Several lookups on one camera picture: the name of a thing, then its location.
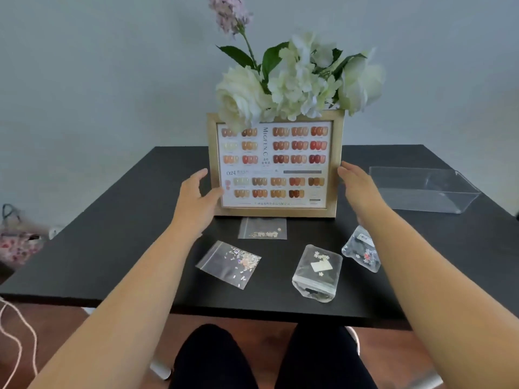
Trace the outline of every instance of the person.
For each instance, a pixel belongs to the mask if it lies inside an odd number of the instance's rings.
[[[449,388],[518,388],[519,320],[464,276],[382,200],[362,169],[341,163],[346,198],[376,245],[414,332]],[[182,183],[171,225],[54,354],[30,389],[138,388],[168,317],[186,256],[223,194],[202,197],[202,169]],[[171,388],[257,388],[229,333],[186,340]],[[277,389],[376,388],[344,327],[295,329]]]

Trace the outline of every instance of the person's left hand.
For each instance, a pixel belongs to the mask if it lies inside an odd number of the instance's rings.
[[[196,239],[211,223],[218,199],[224,194],[221,187],[213,188],[204,197],[200,195],[200,180],[207,175],[201,169],[182,183],[171,226],[185,237]]]

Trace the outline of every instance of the lilac flower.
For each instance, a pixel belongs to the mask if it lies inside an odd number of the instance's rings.
[[[209,8],[217,13],[217,23],[224,33],[237,34],[252,19],[241,0],[209,0]]]

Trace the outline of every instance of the flower bouquet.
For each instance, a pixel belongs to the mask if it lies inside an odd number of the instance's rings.
[[[258,64],[245,34],[252,15],[242,0],[209,1],[220,28],[233,37],[242,35],[249,52],[218,47],[238,64],[217,85],[218,115],[233,132],[274,117],[321,117],[321,111],[337,107],[352,116],[381,96],[385,71],[369,64],[373,50],[346,55],[307,32],[268,48]]]

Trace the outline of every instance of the floor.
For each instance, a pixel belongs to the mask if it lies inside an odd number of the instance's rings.
[[[87,317],[78,307],[36,304],[21,304],[19,307],[38,334],[37,365],[40,369]],[[294,324],[172,314],[157,347],[157,357],[172,365],[183,341],[204,323],[214,323],[231,332],[249,360],[259,387],[273,388]],[[9,388],[25,389],[33,379],[31,333],[11,308],[4,312],[2,324],[9,333],[22,340],[24,347],[20,367]],[[404,388],[432,369],[429,355],[412,332],[368,328],[356,330],[361,342],[362,360],[380,389]],[[15,342],[0,333],[0,385],[9,377],[17,354]],[[167,383],[149,373],[141,388],[165,389]]]

